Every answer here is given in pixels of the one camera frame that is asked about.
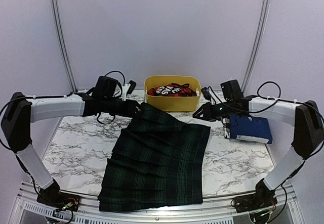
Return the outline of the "folded blue garment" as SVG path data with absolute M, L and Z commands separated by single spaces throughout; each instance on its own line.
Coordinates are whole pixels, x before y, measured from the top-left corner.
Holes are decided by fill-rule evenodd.
M 222 118 L 221 122 L 227 139 L 272 144 L 269 122 L 265 118 L 230 115 Z

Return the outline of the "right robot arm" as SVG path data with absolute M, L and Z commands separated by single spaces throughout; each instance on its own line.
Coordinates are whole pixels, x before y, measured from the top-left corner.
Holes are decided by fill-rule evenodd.
M 323 116 L 315 101 L 303 103 L 259 94 L 244 96 L 236 79 L 221 83 L 221 89 L 225 100 L 218 104 L 203 104 L 193 114 L 194 118 L 216 121 L 230 115 L 246 115 L 280 121 L 294 127 L 291 147 L 281 162 L 256 184 L 256 193 L 251 196 L 251 204 L 261 208 L 270 200 L 270 194 L 296 175 L 306 160 L 322 149 Z

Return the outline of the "yellow plastic basket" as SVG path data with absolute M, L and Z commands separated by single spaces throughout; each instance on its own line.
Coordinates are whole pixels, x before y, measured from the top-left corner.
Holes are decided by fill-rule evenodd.
M 187 87 L 194 92 L 193 96 L 153 96 L 149 94 L 150 89 L 160 87 L 171 89 L 178 84 Z M 167 112 L 192 112 L 198 108 L 201 95 L 200 82 L 191 76 L 179 75 L 155 75 L 146 78 L 144 82 L 146 102 Z

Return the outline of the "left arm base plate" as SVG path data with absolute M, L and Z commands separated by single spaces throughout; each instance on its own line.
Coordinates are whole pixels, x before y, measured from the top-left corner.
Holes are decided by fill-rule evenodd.
M 80 196 L 59 192 L 57 200 L 50 201 L 49 198 L 46 199 L 38 195 L 37 202 L 55 207 L 56 209 L 58 209 L 58 211 L 63 211 L 67 209 L 72 211 L 78 211 L 80 204 Z

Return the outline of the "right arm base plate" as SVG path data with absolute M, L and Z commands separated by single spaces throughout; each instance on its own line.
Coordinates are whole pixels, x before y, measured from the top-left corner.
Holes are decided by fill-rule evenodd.
M 236 209 L 237 213 L 242 213 L 274 206 L 277 204 L 277 198 L 272 195 L 269 198 L 257 199 L 256 194 L 248 194 L 234 197 L 230 204 Z

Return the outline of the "dark green plaid skirt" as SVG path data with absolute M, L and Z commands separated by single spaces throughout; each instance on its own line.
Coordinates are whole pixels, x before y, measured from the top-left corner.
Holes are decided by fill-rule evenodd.
M 120 132 L 107 160 L 101 212 L 203 202 L 202 166 L 210 127 L 178 120 L 148 103 Z

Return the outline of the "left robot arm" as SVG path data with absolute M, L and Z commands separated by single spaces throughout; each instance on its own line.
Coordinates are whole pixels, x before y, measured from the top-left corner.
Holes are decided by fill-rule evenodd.
M 37 192 L 53 206 L 64 202 L 60 187 L 36 153 L 30 135 L 30 125 L 45 119 L 66 116 L 88 117 L 108 113 L 111 116 L 134 117 L 139 104 L 127 98 L 136 87 L 134 81 L 100 76 L 96 85 L 85 93 L 61 96 L 25 96 L 13 93 L 1 109 L 1 129 L 7 141 L 5 148 L 12 151 L 23 170 L 35 180 Z

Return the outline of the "aluminium front rail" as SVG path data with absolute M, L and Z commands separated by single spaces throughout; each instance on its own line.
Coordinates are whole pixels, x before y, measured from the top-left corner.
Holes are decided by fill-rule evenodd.
M 23 182 L 17 194 L 9 223 L 253 223 L 261 210 L 236 212 L 234 195 L 206 198 L 203 204 L 145 209 L 135 212 L 100 212 L 97 197 L 79 194 L 77 211 L 54 214 L 54 207 L 37 202 L 33 185 Z

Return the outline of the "red black plaid shirt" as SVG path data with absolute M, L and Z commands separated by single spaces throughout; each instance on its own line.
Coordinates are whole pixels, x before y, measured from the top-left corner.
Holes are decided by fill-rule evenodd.
M 170 83 L 151 88 L 147 94 L 155 97 L 196 97 L 197 93 L 190 88 L 189 83 Z

